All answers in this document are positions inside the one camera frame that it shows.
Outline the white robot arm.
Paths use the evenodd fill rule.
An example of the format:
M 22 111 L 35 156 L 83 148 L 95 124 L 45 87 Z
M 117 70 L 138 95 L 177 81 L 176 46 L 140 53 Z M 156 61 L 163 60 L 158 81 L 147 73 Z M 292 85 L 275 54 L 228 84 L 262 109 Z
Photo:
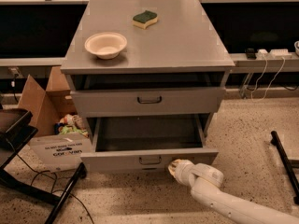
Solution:
M 174 160 L 169 173 L 191 189 L 192 197 L 236 224 L 299 224 L 299 218 L 253 203 L 220 190 L 223 173 L 203 163 Z

